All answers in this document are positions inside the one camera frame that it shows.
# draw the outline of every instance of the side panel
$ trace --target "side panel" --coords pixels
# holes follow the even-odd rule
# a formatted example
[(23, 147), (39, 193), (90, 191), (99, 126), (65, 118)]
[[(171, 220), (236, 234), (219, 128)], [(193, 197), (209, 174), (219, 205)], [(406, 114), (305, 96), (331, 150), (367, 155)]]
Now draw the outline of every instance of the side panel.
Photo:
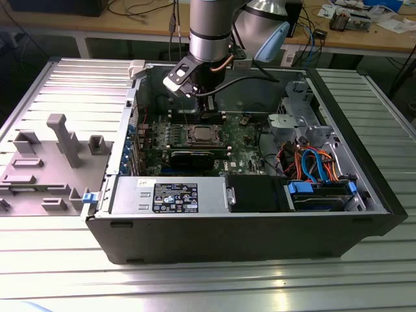
[(87, 226), (116, 264), (340, 257), (389, 216), (95, 219)]
[(316, 70), (309, 70), (308, 76), (312, 82), (311, 87), (318, 93), (315, 95), (320, 98), (320, 104), (321, 106), (324, 106), (323, 109), (327, 114), (331, 125), (334, 127), (335, 132), (342, 135), (346, 145), (352, 153), (352, 156), (356, 159), (359, 167), (364, 173), (364, 176), (367, 178), (371, 187), (374, 189), (376, 196), (381, 201), (381, 204), (386, 210), (391, 212), (391, 218), (389, 219), (389, 223), (386, 224), (385, 231), (383, 233), (386, 234), (395, 226), (403, 222), (407, 218), (407, 213), (397, 199), (395, 193), (391, 190), (387, 181), (384, 179), (380, 169), (374, 163), (374, 160), (361, 142), (358, 134), (344, 115), (343, 110), (340, 108), (340, 105), (335, 100), (333, 94), (326, 87), (322, 77)]

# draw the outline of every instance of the metal workbench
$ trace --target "metal workbench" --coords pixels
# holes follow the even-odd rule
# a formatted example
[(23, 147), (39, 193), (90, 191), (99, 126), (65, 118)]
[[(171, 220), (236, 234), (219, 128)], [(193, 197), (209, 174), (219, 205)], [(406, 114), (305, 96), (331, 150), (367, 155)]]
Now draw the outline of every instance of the metal workbench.
[[(68, 129), (79, 137), (99, 132), (114, 140), (118, 102), (130, 83), (128, 65), (48, 63), (2, 128), (0, 164), (14, 152), (6, 141), (16, 130), (49, 138), (38, 124), (51, 111), (64, 111)], [(392, 232), (365, 239), (339, 259), (120, 266), (107, 259), (77, 216), (5, 217), (0, 218), (0, 297), (71, 312), (415, 311), (415, 131), (369, 77), (318, 72), (409, 214)], [(90, 104), (74, 104), (86, 98)], [(92, 109), (101, 112), (88, 114)]]

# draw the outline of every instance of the wire bundle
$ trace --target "wire bundle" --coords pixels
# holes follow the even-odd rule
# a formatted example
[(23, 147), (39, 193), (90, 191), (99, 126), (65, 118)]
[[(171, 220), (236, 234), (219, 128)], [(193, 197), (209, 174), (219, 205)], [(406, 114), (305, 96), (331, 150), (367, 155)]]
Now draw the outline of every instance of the wire bundle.
[[(276, 160), (280, 160), (285, 145), (281, 147), (279, 153), (276, 155)], [(306, 159), (314, 158), (315, 163), (308, 171)], [(335, 170), (335, 159), (323, 149), (316, 149), (311, 146), (300, 146), (294, 149), (294, 161), (285, 169), (285, 174), (288, 175), (291, 168), (294, 166), (296, 172), (291, 176), (292, 179), (305, 180), (311, 183), (317, 183), (317, 179), (313, 176), (313, 171), (317, 170), (320, 180), (323, 182), (339, 181)]]

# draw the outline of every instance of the gray plastic part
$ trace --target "gray plastic part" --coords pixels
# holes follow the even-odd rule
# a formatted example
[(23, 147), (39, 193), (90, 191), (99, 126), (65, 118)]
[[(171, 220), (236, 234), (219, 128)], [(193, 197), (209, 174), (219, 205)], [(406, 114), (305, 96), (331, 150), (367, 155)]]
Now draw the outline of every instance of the gray plastic part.
[(71, 192), (71, 188), (68, 184), (63, 184), (55, 187), (48, 187), (47, 191), (52, 195), (68, 195)]
[(0, 207), (3, 208), (4, 211), (8, 211), (8, 209), (10, 208), (10, 204), (3, 198), (0, 198)]
[(0, 195), (2, 195), (2, 196), (4, 196), (4, 195), (13, 196), (14, 193), (10, 190), (9, 187), (0, 187)]
[(50, 114), (46, 121), (46, 125), (54, 130), (60, 149), (64, 152), (70, 166), (78, 168), (81, 165), (81, 160), (78, 157), (78, 140), (75, 136), (70, 135), (65, 127), (66, 117), (63, 114)]
[(66, 210), (68, 206), (62, 198), (44, 198), (41, 206), (46, 210)]
[(14, 168), (36, 168), (42, 167), (44, 162), (40, 158), (25, 158), (25, 159), (15, 159), (12, 162)]
[(39, 143), (40, 141), (33, 131), (20, 131), (13, 141), (22, 157), (33, 157), (35, 152), (32, 145)]
[(36, 178), (33, 175), (6, 175), (3, 179), (3, 183), (11, 184), (33, 184), (36, 182)]
[[(111, 150), (112, 142), (107, 142), (107, 148)], [(91, 155), (88, 142), (80, 142), (79, 158), (81, 166), (78, 169), (71, 168), (66, 156), (58, 150), (56, 142), (42, 141), (41, 144), (33, 145), (37, 157), (44, 162), (42, 167), (14, 167), (12, 164), (16, 159), (22, 159), (16, 152), (7, 165), (4, 173), (0, 176), (0, 182), (5, 176), (31, 176), (36, 177), (35, 184), (0, 184), (0, 198), (4, 198), (12, 209), (5, 213), (0, 209), (1, 215), (13, 216), (41, 216), (55, 215), (68, 216), (79, 215), (78, 206), (75, 207), (69, 200), (69, 195), (53, 195), (49, 187), (63, 187), (68, 185), (71, 189), (76, 188), (79, 194), (85, 188), (91, 191), (99, 191), (105, 175), (105, 168), (109, 159), (108, 155)], [(45, 210), (41, 203), (47, 197), (62, 197), (68, 206), (66, 210)]]
[(92, 135), (88, 141), (91, 155), (108, 155), (109, 149), (102, 135)]
[(78, 194), (78, 191), (75, 187), (71, 190), (70, 202), (76, 210), (78, 210), (78, 211), (82, 210), (83, 205), (84, 205), (83, 199), (80, 197), (80, 195)]

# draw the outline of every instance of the black cable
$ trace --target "black cable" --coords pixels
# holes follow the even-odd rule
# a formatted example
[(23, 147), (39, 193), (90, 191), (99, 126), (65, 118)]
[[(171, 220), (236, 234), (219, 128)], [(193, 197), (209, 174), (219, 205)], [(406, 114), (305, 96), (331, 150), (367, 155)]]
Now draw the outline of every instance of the black cable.
[(235, 37), (234, 37), (233, 32), (231, 32), (231, 41), (233, 42), (234, 55), (237, 55), (237, 43), (235, 41)]
[(386, 59), (389, 61), (389, 63), (396, 69), (400, 70), (400, 67), (398, 67), (395, 63), (392, 62), (392, 60), (389, 57), (386, 57)]
[(413, 62), (409, 63), (408, 68), (404, 71), (404, 73), (397, 79), (394, 87), (390, 91), (390, 97), (393, 97), (396, 92), (400, 89), (400, 87), (406, 82), (406, 80), (412, 75), (413, 70), (416, 69), (416, 58)]
[(236, 78), (232, 81), (230, 81), (229, 83), (223, 84), (222, 86), (220, 86), (219, 88), (212, 90), (210, 92), (207, 93), (198, 93), (198, 94), (194, 94), (194, 96), (196, 96), (197, 98), (203, 97), (203, 96), (212, 96), (216, 93), (218, 93), (219, 91), (223, 91), (223, 89), (228, 88), (231, 85), (234, 85), (235, 83), (239, 82), (239, 81), (243, 81), (243, 80), (247, 80), (247, 79), (258, 79), (258, 80), (265, 80), (265, 81), (270, 81), (271, 83), (279, 83), (280, 81), (273, 78), (269, 78), (269, 77), (263, 77), (263, 76), (243, 76), (243, 77), (239, 77)]
[(267, 109), (267, 106), (263, 103), (260, 103), (260, 102), (251, 102), (251, 103), (247, 104), (246, 106), (244, 106), (244, 108), (241, 110), (241, 112), (243, 112), (243, 113), (246, 112), (246, 109), (251, 105), (261, 106), (263, 108), (264, 112), (269, 112), (268, 109)]
[(142, 3), (141, 5), (132, 5), (132, 6), (129, 6), (127, 9), (128, 10), (130, 10), (131, 8), (135, 8), (135, 7), (144, 7), (145, 5), (151, 5), (153, 2), (155, 2), (156, 0), (151, 0), (150, 2), (147, 2), (147, 3)]
[[(239, 41), (239, 44), (240, 44), (241, 49), (244, 50), (245, 49), (245, 46), (244, 46), (244, 44), (243, 44), (243, 42), (241, 40), (239, 31), (237, 30), (237, 27), (235, 26), (235, 22), (234, 21), (233, 21), (233, 29), (234, 29), (235, 36), (237, 37), (237, 40)], [(275, 79), (273, 77), (273, 75), (271, 73), (268, 73), (263, 67), (261, 67), (261, 65), (256, 60), (253, 59), (252, 63), (253, 63), (253, 65), (255, 67), (257, 67), (260, 70), (260, 72), (262, 72), (263, 74), (265, 74), (267, 77), (269, 77), (270, 79)]]
[(176, 3), (176, 15), (177, 15), (177, 36), (179, 38), (179, 59), (182, 59), (181, 17), (179, 15), (179, 0), (177, 0), (177, 3)]
[(325, 40), (326, 40), (326, 38), (324, 39), (324, 43), (322, 43), (322, 40), (319, 39), (319, 42), (320, 42), (320, 52), (319, 52), (319, 56), (318, 56), (318, 59), (317, 59), (317, 62), (315, 63), (315, 65), (318, 65), (319, 60), (320, 60), (320, 57), (322, 56), (322, 48), (325, 46)]
[(107, 10), (109, 11), (109, 12), (111, 12), (111, 13), (113, 13), (113, 14), (116, 14), (116, 15), (119, 15), (119, 16), (136, 16), (136, 15), (143, 15), (143, 14), (147, 14), (147, 13), (150, 13), (150, 12), (153, 12), (153, 11), (156, 11), (156, 10), (160, 10), (161, 8), (167, 8), (167, 7), (170, 7), (171, 5), (174, 5), (173, 3), (170, 3), (170, 4), (168, 4), (168, 5), (163, 5), (163, 6), (158, 6), (157, 8), (153, 8), (153, 9), (151, 9), (151, 10), (147, 10), (147, 11), (144, 11), (144, 12), (139, 12), (139, 13), (132, 13), (132, 14), (126, 14), (126, 13), (118, 13), (118, 12), (115, 12), (115, 11), (113, 11), (113, 10), (111, 10), (111, 5), (113, 4), (113, 3), (115, 3), (116, 1), (118, 1), (118, 0), (112, 0), (108, 5), (107, 5)]
[(174, 36), (175, 30), (176, 30), (176, 15), (175, 15), (175, 8), (176, 8), (176, 0), (174, 0), (174, 8), (172, 10), (172, 15), (170, 16), (170, 21), (169, 21), (169, 61), (172, 61), (172, 52), (171, 52), (171, 46), (172, 46), (172, 38)]
[(396, 90), (397, 90), (397, 87), (396, 87), (397, 80), (398, 80), (398, 78), (400, 77), (400, 74), (403, 72), (403, 70), (404, 70), (404, 68), (406, 67), (406, 65), (408, 64), (408, 62), (409, 62), (409, 60), (411, 59), (412, 55), (414, 54), (415, 50), (416, 50), (416, 44), (415, 44), (415, 46), (413, 47), (413, 49), (411, 50), (411, 53), (409, 54), (409, 57), (407, 58), (407, 60), (406, 60), (406, 61), (405, 61), (405, 63), (403, 64), (402, 68), (401, 68), (401, 69), (400, 69), (400, 71), (397, 73), (397, 75), (396, 75), (396, 77), (395, 77), (395, 80), (393, 80), (393, 83), (391, 84), (391, 88), (390, 88), (390, 92), (389, 92), (390, 97), (391, 97), (392, 95), (394, 95), (394, 93), (396, 93)]
[[(305, 24), (305, 23), (303, 23), (303, 22), (296, 23), (296, 24), (301, 25), (301, 26), (305, 25), (305, 26), (309, 27), (309, 30), (311, 31), (311, 34), (312, 34), (312, 36), (313, 36), (313, 33), (314, 33), (314, 32), (315, 32), (315, 30), (316, 30), (315, 24), (314, 24), (314, 23), (311, 21), (311, 19), (309, 18), (309, 14), (307, 13), (307, 11), (305, 10), (305, 8), (304, 8), (304, 7), (302, 7), (302, 10), (305, 12), (305, 14), (306, 14), (306, 18), (304, 18), (303, 16), (299, 16), (299, 18), (302, 18), (303, 20), (306, 20), (306, 21), (308, 22), (309, 26), (308, 26), (308, 25), (306, 25), (306, 24)], [(311, 52), (309, 52), (309, 54), (307, 55), (307, 57), (306, 57), (305, 59), (303, 59), (303, 57), (304, 57), (304, 53), (306, 52), (307, 47), (309, 47), (310, 42), (313, 40), (313, 37), (311, 37), (311, 35), (310, 35), (310, 34), (309, 34), (309, 35), (306, 35), (306, 36), (308, 37), (307, 44), (305, 45), (305, 48), (304, 48), (304, 50), (302, 51), (301, 55), (300, 55), (300, 56), (299, 56), (299, 57), (295, 60), (295, 62), (293, 63), (293, 66), (296, 66), (296, 65), (298, 64), (299, 60), (301, 60), (300, 65), (302, 65), (302, 62), (303, 62), (305, 59), (307, 59), (307, 58), (309, 57), (309, 55), (311, 54)]]
[(264, 129), (266, 124), (267, 124), (267, 122), (263, 123), (263, 125), (260, 128), (260, 134), (259, 134), (259, 140), (257, 142), (257, 147), (259, 148), (260, 158), (262, 158), (264, 160), (265, 164), (267, 164), (269, 167), (271, 167), (274, 171), (277, 172), (277, 169), (265, 159), (265, 157), (267, 157), (267, 156), (263, 156), (263, 153), (261, 153), (260, 139), (261, 139), (261, 135), (263, 134), (263, 129)]
[(403, 66), (404, 63), (399, 62), (398, 60), (395, 60), (393, 57), (387, 57), (389, 60), (393, 61), (394, 63), (399, 64), (400, 66)]
[(252, 63), (253, 63), (253, 65), (255, 67), (257, 67), (259, 69), (260, 72), (262, 72), (263, 74), (265, 74), (267, 77), (269, 77), (270, 79), (275, 79), (273, 77), (273, 75), (271, 73), (268, 73), (263, 67), (261, 67), (260, 64), (256, 60), (253, 60)]
[(244, 44), (242, 44), (240, 34), (237, 31), (237, 27), (235, 26), (235, 22), (234, 21), (233, 21), (233, 29), (234, 29), (235, 36), (237, 37), (237, 40), (239, 41), (239, 45), (240, 45), (241, 49), (245, 50), (246, 47), (244, 46)]
[(168, 50), (169, 50), (169, 62), (172, 61), (172, 56), (170, 54), (170, 51), (171, 51), (171, 45), (172, 45), (172, 37), (173, 37), (173, 35), (174, 34), (170, 34), (170, 36), (169, 36), (169, 47), (168, 47)]
[(31, 42), (33, 42), (33, 44), (39, 49), (39, 51), (41, 51), (42, 54), (48, 59), (49, 55), (45, 52), (45, 50), (42, 49), (40, 45), (38, 45), (36, 41), (34, 41), (34, 39), (29, 35), (29, 33), (25, 31), (25, 29), (23, 29), (23, 27), (20, 26), (20, 24), (14, 20), (14, 18), (6, 10), (6, 7), (2, 1), (0, 1), (0, 5), (3, 11), (5, 11), (5, 14), (7, 15), (7, 17), (31, 40)]
[(16, 47), (12, 47), (6, 40), (4, 40), (1, 36), (0, 36), (0, 41), (4, 44), (4, 45), (6, 45), (8, 48), (9, 48), (9, 51), (8, 52), (12, 52), (12, 54), (13, 54), (13, 60), (16, 62), (16, 63), (19, 63), (19, 64), (24, 64), (24, 65), (26, 65), (26, 66), (29, 66), (30, 67), (30, 69), (32, 69), (32, 70), (34, 70), (36, 73), (35, 73), (35, 76), (37, 76), (39, 73), (40, 73), (40, 69), (39, 68), (37, 68), (35, 65), (32, 65), (31, 63), (28, 63), (28, 62), (25, 62), (24, 60), (21, 60), (21, 59), (19, 59), (17, 56), (16, 56), (16, 54), (14, 53), (14, 51), (15, 50), (17, 50), (17, 48)]

